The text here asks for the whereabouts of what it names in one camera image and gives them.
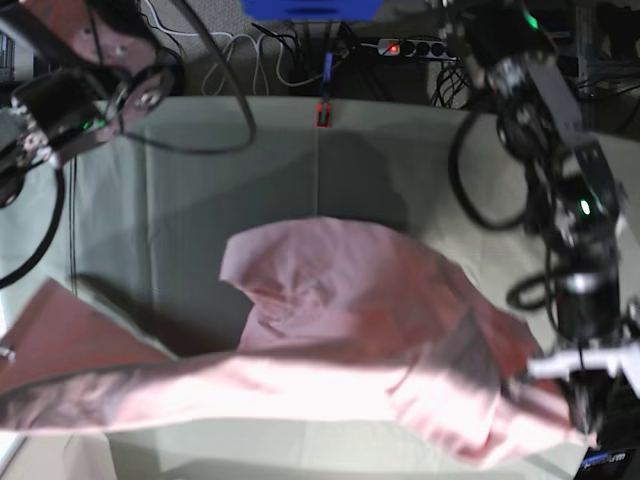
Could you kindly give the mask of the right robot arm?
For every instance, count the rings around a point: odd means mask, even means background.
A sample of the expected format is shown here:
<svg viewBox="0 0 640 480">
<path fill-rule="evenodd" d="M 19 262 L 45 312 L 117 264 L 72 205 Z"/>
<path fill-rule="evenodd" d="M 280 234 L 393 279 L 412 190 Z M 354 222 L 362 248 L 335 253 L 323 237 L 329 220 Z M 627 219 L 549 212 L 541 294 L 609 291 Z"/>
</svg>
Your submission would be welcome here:
<svg viewBox="0 0 640 480">
<path fill-rule="evenodd" d="M 1 30 L 51 67 L 11 93 L 17 131 L 1 148 L 3 207 L 33 165 L 59 170 L 184 90 L 183 61 L 136 1 L 4 1 Z"/>
</svg>

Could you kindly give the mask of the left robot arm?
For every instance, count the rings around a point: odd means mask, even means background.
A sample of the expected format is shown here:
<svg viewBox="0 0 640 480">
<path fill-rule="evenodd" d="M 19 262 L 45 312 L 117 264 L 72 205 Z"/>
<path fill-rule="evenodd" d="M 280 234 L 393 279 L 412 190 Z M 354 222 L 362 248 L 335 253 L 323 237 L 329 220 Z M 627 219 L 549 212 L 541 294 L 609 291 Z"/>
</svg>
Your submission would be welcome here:
<svg viewBox="0 0 640 480">
<path fill-rule="evenodd" d="M 554 381 L 573 426 L 598 433 L 619 382 L 634 381 L 628 360 L 639 346 L 639 330 L 621 310 L 622 187 L 585 127 L 554 40 L 524 2 L 442 1 L 439 9 L 443 34 L 472 84 L 494 98 L 497 133 L 523 168 L 526 200 L 518 214 L 493 222 L 467 195 L 459 160 L 477 111 L 450 148 L 451 188 L 478 227 L 519 227 L 542 240 L 543 269 L 506 295 L 513 309 L 544 310 L 556 336 L 553 350 L 531 359 L 526 374 Z"/>
</svg>

